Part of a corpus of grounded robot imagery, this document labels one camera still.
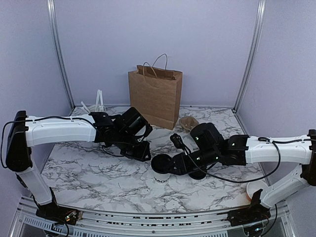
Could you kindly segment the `white paper coffee cup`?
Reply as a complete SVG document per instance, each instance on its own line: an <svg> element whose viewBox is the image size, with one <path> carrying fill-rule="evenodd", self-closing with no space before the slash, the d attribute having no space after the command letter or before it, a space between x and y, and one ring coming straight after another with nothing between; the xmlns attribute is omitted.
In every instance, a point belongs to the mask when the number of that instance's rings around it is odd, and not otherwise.
<svg viewBox="0 0 316 237"><path fill-rule="evenodd" d="M170 178L170 174L161 174L154 172L154 189L163 190L167 184L168 180Z"/></svg>

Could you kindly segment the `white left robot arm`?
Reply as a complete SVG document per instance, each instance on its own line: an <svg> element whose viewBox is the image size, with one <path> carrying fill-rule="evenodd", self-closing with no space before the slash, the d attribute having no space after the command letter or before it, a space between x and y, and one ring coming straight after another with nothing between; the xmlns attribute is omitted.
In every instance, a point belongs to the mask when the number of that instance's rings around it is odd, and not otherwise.
<svg viewBox="0 0 316 237"><path fill-rule="evenodd" d="M82 212L57 204L52 188L32 161L32 147L60 142L103 143L105 147L119 148L123 157L142 162L151 159L150 143L145 139L153 128L134 107L112 116L106 112L91 112L77 117L35 117L18 111L9 124L3 167L13 171L33 195L38 217L61 224L75 225Z"/></svg>

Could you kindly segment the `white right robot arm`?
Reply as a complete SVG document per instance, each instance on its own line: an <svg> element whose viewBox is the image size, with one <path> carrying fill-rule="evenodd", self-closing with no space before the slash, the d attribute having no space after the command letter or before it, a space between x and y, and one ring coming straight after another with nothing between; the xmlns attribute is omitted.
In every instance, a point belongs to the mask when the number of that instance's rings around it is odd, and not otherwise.
<svg viewBox="0 0 316 237"><path fill-rule="evenodd" d="M182 153L170 157L156 156L158 169L163 174L204 178L207 167L213 164L247 165L260 162L294 162L296 168L271 186L260 188L248 207L228 212L231 226L239 226L270 218L270 209L279 201L306 186L316 184L316 131L292 138L266 138L233 135L224 139L212 123L201 123L190 135L198 146L191 152L178 134L170 140Z"/></svg>

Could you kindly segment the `brown paper bag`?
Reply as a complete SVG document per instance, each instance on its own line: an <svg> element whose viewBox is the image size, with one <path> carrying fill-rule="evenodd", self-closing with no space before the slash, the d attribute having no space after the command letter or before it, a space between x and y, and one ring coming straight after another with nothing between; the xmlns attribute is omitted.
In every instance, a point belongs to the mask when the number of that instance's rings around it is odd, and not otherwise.
<svg viewBox="0 0 316 237"><path fill-rule="evenodd" d="M156 68L145 62L128 72L130 105L152 125L172 130L179 117L181 71Z"/></svg>

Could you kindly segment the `brown cardboard cup carrier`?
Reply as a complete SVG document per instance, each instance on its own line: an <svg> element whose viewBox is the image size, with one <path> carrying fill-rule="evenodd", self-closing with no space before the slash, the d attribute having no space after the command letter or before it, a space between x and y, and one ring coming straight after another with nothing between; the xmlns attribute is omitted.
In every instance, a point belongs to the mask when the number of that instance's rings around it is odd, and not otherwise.
<svg viewBox="0 0 316 237"><path fill-rule="evenodd" d="M185 131L190 132L199 125L199 122L194 117L182 117L179 119L179 124Z"/></svg>

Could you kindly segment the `black plastic cup lid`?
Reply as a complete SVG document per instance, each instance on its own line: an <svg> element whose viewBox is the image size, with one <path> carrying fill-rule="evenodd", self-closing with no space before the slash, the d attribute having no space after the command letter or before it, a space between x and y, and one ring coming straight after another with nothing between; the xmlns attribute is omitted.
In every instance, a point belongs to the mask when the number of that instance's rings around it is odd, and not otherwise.
<svg viewBox="0 0 316 237"><path fill-rule="evenodd" d="M163 165L163 158L164 157L171 157L167 154L160 154L160 155L156 155L152 158L151 160L151 167L152 170L156 173L161 173L161 174L165 174L162 170L162 165Z"/></svg>

